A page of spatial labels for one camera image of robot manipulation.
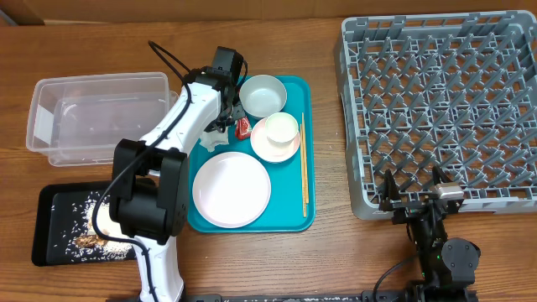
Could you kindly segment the large pink plate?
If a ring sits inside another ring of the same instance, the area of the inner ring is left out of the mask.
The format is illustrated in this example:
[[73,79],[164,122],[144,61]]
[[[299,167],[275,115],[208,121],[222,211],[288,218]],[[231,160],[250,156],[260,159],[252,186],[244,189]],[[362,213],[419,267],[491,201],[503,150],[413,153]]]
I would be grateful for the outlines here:
[[232,229],[257,220],[272,193],[268,171],[253,156],[225,152],[197,171],[192,197],[197,211],[211,224]]

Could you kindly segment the red snack wrapper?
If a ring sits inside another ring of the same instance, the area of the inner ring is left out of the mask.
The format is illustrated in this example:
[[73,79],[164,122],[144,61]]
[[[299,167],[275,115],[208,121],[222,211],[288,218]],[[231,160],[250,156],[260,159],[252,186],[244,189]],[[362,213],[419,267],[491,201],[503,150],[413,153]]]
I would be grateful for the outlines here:
[[251,136],[252,126],[247,117],[242,117],[236,122],[235,137],[243,141]]

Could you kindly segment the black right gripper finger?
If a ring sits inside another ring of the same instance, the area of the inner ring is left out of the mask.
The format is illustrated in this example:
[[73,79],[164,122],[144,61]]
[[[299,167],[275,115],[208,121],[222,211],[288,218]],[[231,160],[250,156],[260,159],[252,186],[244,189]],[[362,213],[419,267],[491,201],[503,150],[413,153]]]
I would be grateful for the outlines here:
[[399,200],[399,187],[395,183],[394,176],[390,169],[387,169],[383,177],[382,202]]
[[432,168],[432,179],[435,185],[451,182],[451,178],[447,176],[447,174],[439,165],[435,165]]

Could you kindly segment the white tissue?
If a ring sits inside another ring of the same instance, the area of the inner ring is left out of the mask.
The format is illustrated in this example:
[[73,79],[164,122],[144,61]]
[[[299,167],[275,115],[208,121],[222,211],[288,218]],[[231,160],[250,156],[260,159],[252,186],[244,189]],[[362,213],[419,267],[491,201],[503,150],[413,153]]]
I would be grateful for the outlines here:
[[228,145],[227,131],[219,133],[218,131],[203,132],[200,137],[200,146],[205,148],[209,153],[214,152],[219,145]]

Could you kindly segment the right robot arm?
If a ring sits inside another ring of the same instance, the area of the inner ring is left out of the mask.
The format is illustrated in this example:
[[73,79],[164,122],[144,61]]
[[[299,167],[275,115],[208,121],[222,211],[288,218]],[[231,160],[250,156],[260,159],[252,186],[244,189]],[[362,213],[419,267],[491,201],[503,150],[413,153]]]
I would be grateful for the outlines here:
[[405,289],[391,296],[398,301],[477,301],[475,292],[467,289],[475,283],[480,248],[466,239],[450,239],[443,220],[456,214],[464,201],[464,192],[436,165],[432,169],[433,188],[424,200],[403,202],[392,172],[384,174],[384,187],[379,209],[393,214],[394,225],[406,225],[407,235],[416,254],[386,271],[373,287],[374,301],[381,297],[381,283],[395,270],[420,261],[421,280],[408,282]]

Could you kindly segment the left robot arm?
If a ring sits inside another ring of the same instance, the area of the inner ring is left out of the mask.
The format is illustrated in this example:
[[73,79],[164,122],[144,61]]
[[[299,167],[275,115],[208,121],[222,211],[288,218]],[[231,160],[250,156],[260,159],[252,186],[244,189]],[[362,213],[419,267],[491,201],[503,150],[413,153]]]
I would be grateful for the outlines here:
[[177,264],[176,237],[188,212],[189,154],[203,133],[233,122],[242,67],[191,70],[175,104],[138,141],[123,139],[114,150],[109,216],[121,230],[119,242],[136,253],[140,301],[180,301],[184,281]]

